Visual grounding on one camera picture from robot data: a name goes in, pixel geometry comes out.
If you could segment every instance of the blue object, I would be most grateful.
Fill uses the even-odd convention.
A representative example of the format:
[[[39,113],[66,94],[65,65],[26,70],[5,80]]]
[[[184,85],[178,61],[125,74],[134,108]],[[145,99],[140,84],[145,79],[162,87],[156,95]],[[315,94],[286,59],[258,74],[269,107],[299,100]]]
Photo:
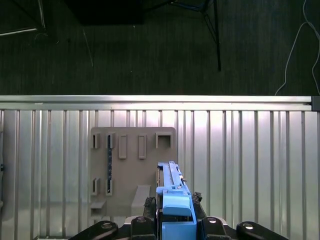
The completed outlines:
[[[162,240],[194,240],[197,238],[197,219],[192,194],[174,161],[159,162],[163,185],[156,188],[162,196],[162,214],[189,217],[189,221],[162,222]]]

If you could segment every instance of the dark box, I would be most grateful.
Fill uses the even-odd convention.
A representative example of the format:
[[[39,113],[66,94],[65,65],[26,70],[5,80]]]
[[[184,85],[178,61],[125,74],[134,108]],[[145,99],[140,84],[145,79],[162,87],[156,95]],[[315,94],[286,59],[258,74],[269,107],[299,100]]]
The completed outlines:
[[[142,0],[64,0],[82,25],[143,24]]]

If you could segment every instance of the black mount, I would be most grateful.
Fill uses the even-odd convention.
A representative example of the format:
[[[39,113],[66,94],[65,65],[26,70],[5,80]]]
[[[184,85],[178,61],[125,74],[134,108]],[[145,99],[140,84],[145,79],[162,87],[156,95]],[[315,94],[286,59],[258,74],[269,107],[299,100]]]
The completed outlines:
[[[222,223],[217,217],[206,216],[199,193],[192,196],[197,218],[197,240],[288,240],[279,234],[251,221],[244,221],[236,229]],[[112,221],[100,221],[69,240],[157,240],[156,200],[145,201],[143,216],[134,218],[130,224],[118,228]]]

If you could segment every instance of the corrugated metal wall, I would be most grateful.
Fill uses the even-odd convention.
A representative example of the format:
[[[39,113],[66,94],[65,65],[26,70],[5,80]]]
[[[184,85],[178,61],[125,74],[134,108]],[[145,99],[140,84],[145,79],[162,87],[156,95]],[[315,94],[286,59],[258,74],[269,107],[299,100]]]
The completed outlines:
[[[2,110],[2,240],[69,237],[88,222],[92,127],[175,127],[208,215],[319,239],[320,116],[310,111]]]

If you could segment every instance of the aluminum rail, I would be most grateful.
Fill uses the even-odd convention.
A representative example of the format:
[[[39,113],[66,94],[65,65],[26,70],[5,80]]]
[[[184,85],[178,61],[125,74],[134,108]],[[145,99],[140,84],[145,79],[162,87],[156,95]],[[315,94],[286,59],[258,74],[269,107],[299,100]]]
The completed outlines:
[[[3,110],[311,111],[310,96],[2,95]]]

